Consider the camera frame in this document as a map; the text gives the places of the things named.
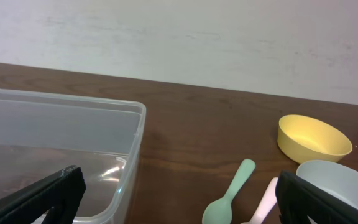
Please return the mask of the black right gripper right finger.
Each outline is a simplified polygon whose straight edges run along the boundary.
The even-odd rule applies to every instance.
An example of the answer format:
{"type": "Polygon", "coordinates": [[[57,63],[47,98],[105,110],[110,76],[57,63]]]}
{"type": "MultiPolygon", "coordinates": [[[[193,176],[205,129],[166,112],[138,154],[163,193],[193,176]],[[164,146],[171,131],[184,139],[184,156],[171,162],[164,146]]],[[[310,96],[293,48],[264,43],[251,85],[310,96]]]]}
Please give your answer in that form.
{"type": "Polygon", "coordinates": [[[275,188],[282,224],[358,224],[358,209],[282,171],[275,188]]]}

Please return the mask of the yellow plastic bowl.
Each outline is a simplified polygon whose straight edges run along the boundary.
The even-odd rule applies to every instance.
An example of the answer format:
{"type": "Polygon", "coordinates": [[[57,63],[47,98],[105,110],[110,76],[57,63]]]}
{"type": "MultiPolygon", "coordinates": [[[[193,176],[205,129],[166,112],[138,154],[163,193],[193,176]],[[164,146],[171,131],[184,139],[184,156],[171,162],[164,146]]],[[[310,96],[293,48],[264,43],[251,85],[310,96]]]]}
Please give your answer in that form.
{"type": "Polygon", "coordinates": [[[340,130],[308,116],[290,114],[278,121],[277,144],[291,160],[338,162],[352,152],[349,138],[340,130]]]}

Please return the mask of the white plastic bowl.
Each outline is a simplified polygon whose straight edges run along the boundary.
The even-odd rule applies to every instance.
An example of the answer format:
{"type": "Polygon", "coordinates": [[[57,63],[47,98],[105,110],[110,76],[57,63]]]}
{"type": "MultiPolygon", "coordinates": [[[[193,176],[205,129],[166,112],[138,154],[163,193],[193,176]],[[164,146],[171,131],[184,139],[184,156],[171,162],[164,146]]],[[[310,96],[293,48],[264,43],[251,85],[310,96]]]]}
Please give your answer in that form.
{"type": "Polygon", "coordinates": [[[298,177],[358,209],[358,172],[335,162],[312,160],[300,164],[298,177]]]}

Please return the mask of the pink plastic fork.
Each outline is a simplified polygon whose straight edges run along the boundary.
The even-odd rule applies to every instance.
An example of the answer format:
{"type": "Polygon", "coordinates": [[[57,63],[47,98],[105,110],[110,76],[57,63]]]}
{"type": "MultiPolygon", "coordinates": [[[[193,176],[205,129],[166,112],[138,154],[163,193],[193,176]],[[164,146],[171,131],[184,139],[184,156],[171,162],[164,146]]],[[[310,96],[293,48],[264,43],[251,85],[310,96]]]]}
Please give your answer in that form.
{"type": "Polygon", "coordinates": [[[278,182],[278,177],[274,177],[269,185],[267,186],[265,193],[254,212],[252,218],[248,222],[243,222],[241,224],[262,224],[267,215],[270,213],[271,209],[275,206],[277,198],[275,195],[275,188],[278,182]]]}

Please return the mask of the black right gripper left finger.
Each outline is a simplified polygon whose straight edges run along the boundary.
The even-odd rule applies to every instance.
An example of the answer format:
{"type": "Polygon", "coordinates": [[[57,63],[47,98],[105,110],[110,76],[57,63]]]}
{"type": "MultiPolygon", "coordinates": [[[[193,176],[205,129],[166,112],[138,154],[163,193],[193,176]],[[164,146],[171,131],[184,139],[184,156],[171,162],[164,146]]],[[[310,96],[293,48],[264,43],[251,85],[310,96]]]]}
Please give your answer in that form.
{"type": "Polygon", "coordinates": [[[80,167],[71,165],[0,199],[0,224],[72,224],[86,191],[80,167]]]}

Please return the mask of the mint green plastic spoon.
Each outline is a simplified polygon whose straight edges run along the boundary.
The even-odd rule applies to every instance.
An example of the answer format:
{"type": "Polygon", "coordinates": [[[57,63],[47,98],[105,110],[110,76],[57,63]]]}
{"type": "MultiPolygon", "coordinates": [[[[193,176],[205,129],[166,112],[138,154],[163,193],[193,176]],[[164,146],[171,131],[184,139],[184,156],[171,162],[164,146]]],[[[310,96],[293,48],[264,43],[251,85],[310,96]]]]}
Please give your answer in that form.
{"type": "Polygon", "coordinates": [[[244,159],[226,193],[210,203],[203,214],[202,224],[230,224],[232,221],[232,201],[244,183],[255,170],[256,164],[251,159],[244,159]]]}

